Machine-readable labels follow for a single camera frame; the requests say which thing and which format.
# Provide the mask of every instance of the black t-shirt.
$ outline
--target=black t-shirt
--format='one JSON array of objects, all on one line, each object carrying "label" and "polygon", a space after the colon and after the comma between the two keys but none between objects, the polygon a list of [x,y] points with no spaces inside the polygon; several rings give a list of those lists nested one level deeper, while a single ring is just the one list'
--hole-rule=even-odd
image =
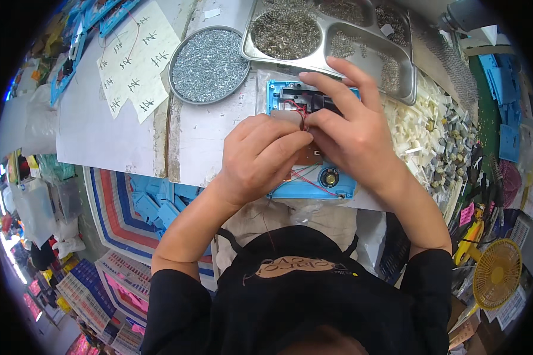
[{"label": "black t-shirt", "polygon": [[414,256],[400,290],[304,226],[265,233],[243,251],[221,275],[213,301],[184,273],[153,276],[143,354],[276,354],[320,325],[355,338],[371,355],[448,351],[446,251]]}]

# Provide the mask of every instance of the finger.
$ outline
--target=finger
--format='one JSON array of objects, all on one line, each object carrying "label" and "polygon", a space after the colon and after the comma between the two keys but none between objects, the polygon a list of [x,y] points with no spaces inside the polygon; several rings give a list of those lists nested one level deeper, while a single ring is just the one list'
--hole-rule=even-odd
[{"label": "finger", "polygon": [[322,109],[314,112],[306,117],[304,124],[319,127],[322,131],[332,137],[335,141],[339,140],[339,137],[347,132],[348,126],[351,124],[343,117],[328,109]]},{"label": "finger", "polygon": [[314,137],[304,131],[297,131],[278,138],[267,146],[255,159],[255,163],[265,169],[266,173],[273,173],[284,166],[294,153],[312,143]]},{"label": "finger", "polygon": [[276,173],[274,173],[274,176],[272,180],[269,183],[269,191],[272,191],[273,188],[276,188],[283,179],[288,175],[294,164],[296,164],[296,161],[298,160],[299,153],[294,153],[289,160],[287,160],[280,169],[277,170]]},{"label": "finger", "polygon": [[363,107],[357,96],[339,81],[320,73],[302,72],[298,76],[306,84],[315,86],[318,90],[331,97],[341,113],[344,114],[344,117],[348,117],[348,119],[355,117]]},{"label": "finger", "polygon": [[312,127],[309,131],[314,136],[314,143],[337,166],[343,166],[343,152],[340,146],[330,136],[319,128]]},{"label": "finger", "polygon": [[300,128],[291,122],[269,118],[243,139],[244,149],[258,156],[272,142],[299,130]]},{"label": "finger", "polygon": [[270,117],[265,114],[258,114],[256,116],[249,116],[239,122],[237,126],[225,137],[226,140],[242,141],[245,139],[256,127],[268,121]]},{"label": "finger", "polygon": [[366,74],[362,69],[345,59],[327,57],[326,62],[332,69],[346,76],[347,79],[342,80],[345,85],[359,89],[362,103],[368,109],[375,112],[383,110],[377,84],[371,75]]}]

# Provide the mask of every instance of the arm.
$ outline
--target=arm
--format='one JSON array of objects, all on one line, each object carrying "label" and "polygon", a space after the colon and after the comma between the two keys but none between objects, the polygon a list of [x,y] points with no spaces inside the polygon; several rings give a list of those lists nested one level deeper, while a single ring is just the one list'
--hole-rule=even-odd
[{"label": "arm", "polygon": [[310,133],[261,114],[225,138],[223,166],[209,186],[168,227],[152,256],[152,275],[173,269],[199,280],[197,261],[215,232],[246,203],[265,196],[288,174]]},{"label": "arm", "polygon": [[[302,81],[332,97],[343,114],[322,109],[309,115],[306,124],[314,141],[397,215],[412,244],[410,257],[427,249],[452,253],[438,206],[395,155],[375,81],[347,60],[328,57],[327,62],[346,76],[342,82],[319,73],[300,73]],[[359,89],[361,101],[347,86]]]}]

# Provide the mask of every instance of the right hand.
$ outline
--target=right hand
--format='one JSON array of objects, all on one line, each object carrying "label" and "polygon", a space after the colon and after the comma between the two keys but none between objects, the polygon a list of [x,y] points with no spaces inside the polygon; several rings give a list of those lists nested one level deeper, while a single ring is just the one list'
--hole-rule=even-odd
[{"label": "right hand", "polygon": [[[299,76],[330,96],[343,117],[322,109],[306,117],[305,124],[332,162],[387,202],[387,191],[405,179],[408,170],[393,150],[377,85],[347,60],[328,57],[327,63],[346,78],[339,82],[320,73]],[[361,101],[348,86],[359,89]]]}]

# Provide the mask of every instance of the left hand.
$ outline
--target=left hand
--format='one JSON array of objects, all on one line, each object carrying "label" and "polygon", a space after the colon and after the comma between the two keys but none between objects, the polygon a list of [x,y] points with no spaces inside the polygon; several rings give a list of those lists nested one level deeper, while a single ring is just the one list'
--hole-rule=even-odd
[{"label": "left hand", "polygon": [[241,121],[225,138],[223,166],[209,188],[236,208],[267,195],[282,182],[312,134],[260,114]]}]

